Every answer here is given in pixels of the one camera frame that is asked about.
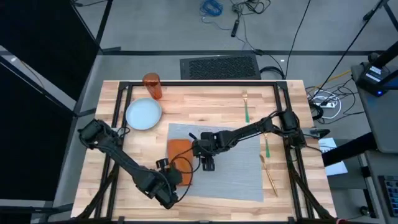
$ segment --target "gray placemat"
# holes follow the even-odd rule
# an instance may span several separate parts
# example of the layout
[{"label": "gray placemat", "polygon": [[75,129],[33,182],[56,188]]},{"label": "gray placemat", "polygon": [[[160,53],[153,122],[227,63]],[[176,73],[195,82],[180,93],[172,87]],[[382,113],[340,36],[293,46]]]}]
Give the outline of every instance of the gray placemat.
[{"label": "gray placemat", "polygon": [[[204,131],[221,130],[233,128],[169,124],[167,139],[191,139],[189,133],[200,138],[200,133]],[[200,167],[193,174],[187,195],[263,202],[260,151],[260,139],[257,136],[238,143],[228,152],[216,155],[215,171],[203,171]],[[198,159],[194,157],[193,168],[198,163]],[[178,196],[186,189],[187,187],[178,187]]]}]

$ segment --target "floor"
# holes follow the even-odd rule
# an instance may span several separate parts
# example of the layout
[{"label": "floor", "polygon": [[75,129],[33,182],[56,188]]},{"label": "floor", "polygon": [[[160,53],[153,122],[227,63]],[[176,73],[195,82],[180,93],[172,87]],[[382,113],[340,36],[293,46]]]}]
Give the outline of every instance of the floor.
[{"label": "floor", "polygon": [[[80,0],[83,4],[95,0]],[[231,11],[229,0],[219,0],[224,6],[220,17],[206,17],[205,21],[215,21],[220,27],[231,28],[236,15]],[[265,13],[245,16],[246,36],[250,44],[263,50],[290,50],[296,29],[307,5],[307,0],[273,0]],[[377,0],[316,0],[312,1],[303,21],[294,50],[346,50],[363,25],[362,17]],[[199,12],[201,1],[185,0],[114,0],[106,24],[101,47],[121,47],[122,50],[249,50],[249,46],[230,37],[230,31],[221,30],[215,24],[201,21]],[[105,9],[105,2],[87,7],[79,7],[84,22],[96,35]],[[398,1],[390,1],[391,9],[398,15]],[[241,25],[237,36],[245,39]],[[385,10],[379,10],[363,30],[351,50],[385,50],[398,39],[398,32],[389,20]],[[179,60],[181,58],[201,56],[98,56],[96,59],[89,90],[86,94],[83,110],[94,107],[98,102],[103,80],[140,80],[148,72],[156,72],[164,80],[180,79]],[[286,55],[275,56],[285,70]],[[332,71],[340,56],[291,56],[287,78],[303,80],[305,86],[321,84]],[[347,56],[340,63],[334,75],[350,69],[351,65],[366,61],[366,56]],[[259,67],[276,66],[269,56],[257,56]],[[391,64],[398,65],[398,60]],[[262,79],[277,79],[274,73],[263,73]],[[333,86],[344,83],[349,75],[328,83]],[[347,85],[353,91],[353,82]],[[353,103],[352,97],[342,100],[343,110]],[[350,112],[362,111],[359,97]],[[78,122],[83,126],[92,117],[87,116]],[[330,137],[354,139],[369,132],[364,114],[351,116],[333,124],[318,128],[331,130]],[[73,141],[70,153],[63,169],[64,178],[60,181],[60,190],[56,204],[72,203],[84,159],[84,153]],[[358,208],[365,205],[361,190],[333,190],[336,211],[339,217],[359,216]],[[69,214],[53,216],[60,220]],[[373,222],[368,217],[358,220]]]}]

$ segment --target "green-handled fork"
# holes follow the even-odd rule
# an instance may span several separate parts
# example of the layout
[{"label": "green-handled fork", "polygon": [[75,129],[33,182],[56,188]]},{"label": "green-handled fork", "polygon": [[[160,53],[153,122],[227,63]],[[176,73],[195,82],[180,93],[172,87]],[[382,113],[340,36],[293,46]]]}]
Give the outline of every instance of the green-handled fork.
[{"label": "green-handled fork", "polygon": [[246,117],[246,124],[249,124],[250,118],[249,118],[249,111],[248,111],[248,91],[247,90],[242,91],[242,98],[244,101],[244,113],[245,113],[245,117]]}]

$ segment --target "blue cable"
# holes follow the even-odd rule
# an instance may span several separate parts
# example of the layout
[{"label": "blue cable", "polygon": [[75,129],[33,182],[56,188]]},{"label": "blue cable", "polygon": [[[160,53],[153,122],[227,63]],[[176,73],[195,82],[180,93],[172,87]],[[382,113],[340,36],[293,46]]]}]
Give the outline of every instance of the blue cable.
[{"label": "blue cable", "polygon": [[223,13],[223,5],[217,0],[204,0],[200,6],[200,11],[209,16],[219,16]]}]

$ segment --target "black metal frame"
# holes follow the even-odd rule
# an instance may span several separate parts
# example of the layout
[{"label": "black metal frame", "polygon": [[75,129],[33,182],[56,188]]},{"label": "black metal frame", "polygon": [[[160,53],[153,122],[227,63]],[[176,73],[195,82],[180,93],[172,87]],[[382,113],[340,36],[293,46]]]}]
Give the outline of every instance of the black metal frame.
[{"label": "black metal frame", "polygon": [[[287,110],[292,109],[292,105],[290,103],[289,92],[287,89],[287,84],[284,81],[281,81],[281,82],[262,82],[262,81],[167,82],[167,81],[164,81],[164,82],[162,82],[162,85],[163,86],[269,86],[269,87],[273,87],[277,110],[278,111],[283,110],[282,102],[281,102],[281,98],[280,98],[280,90],[283,92],[283,95],[284,95],[286,109]],[[126,94],[126,102],[125,102],[125,107],[124,107],[124,111],[123,111],[123,120],[122,120],[121,128],[125,128],[127,126],[126,108],[129,106],[129,104],[131,102],[132,91],[135,86],[142,86],[142,82],[120,82],[119,83],[119,89],[118,89],[118,94],[116,96],[116,103],[115,103],[115,107],[114,107],[114,114],[113,114],[113,119],[112,119],[112,124],[111,124],[112,128],[115,128],[116,124],[118,123],[118,118],[119,118],[119,113],[120,113],[120,105],[121,105],[121,100],[122,100],[122,95],[123,95],[124,90],[127,91],[127,94]],[[288,170],[294,169],[292,156],[290,154],[290,150],[292,148],[291,148],[290,144],[288,144],[287,139],[284,139],[284,149],[285,149],[285,156],[286,156],[286,163],[287,163]],[[304,169],[303,159],[302,159],[300,149],[296,149],[296,156],[297,156],[297,164],[298,164],[298,168],[299,168],[299,172],[300,172],[300,177],[303,180],[303,182],[305,183],[305,185],[307,186],[308,185],[307,178],[305,175],[305,169]],[[80,216],[80,218],[88,218],[90,216],[91,212],[93,211],[94,207],[95,207],[94,218],[100,218],[101,209],[102,209],[102,205],[103,205],[103,196],[104,196],[103,193],[108,188],[110,182],[111,182],[111,191],[110,191],[110,195],[109,195],[108,207],[107,207],[105,218],[110,219],[112,217],[113,208],[114,208],[114,200],[116,197],[116,189],[117,189],[117,184],[118,184],[119,166],[117,164],[115,164],[110,175],[108,175],[109,163],[110,163],[110,158],[109,158],[109,156],[106,156],[106,158],[104,160],[103,173],[102,173],[102,177],[101,177],[101,185],[99,187],[99,191],[95,195],[92,203],[90,203],[91,206],[87,207],[87,211],[85,211],[85,214]],[[293,198],[293,205],[295,208],[295,214],[296,214],[296,218],[299,219],[299,218],[302,218],[302,212],[301,212],[301,208],[300,208],[300,200],[299,200],[299,195],[298,195],[298,190],[297,190],[297,184],[294,181],[294,178],[292,177],[291,172],[289,172],[289,179],[290,179],[290,185],[291,185],[291,189],[292,189],[292,198]],[[306,199],[306,208],[307,208],[308,217],[314,218],[312,206],[310,205],[310,202],[307,199]],[[266,222],[266,223],[286,223],[286,222]]]}]

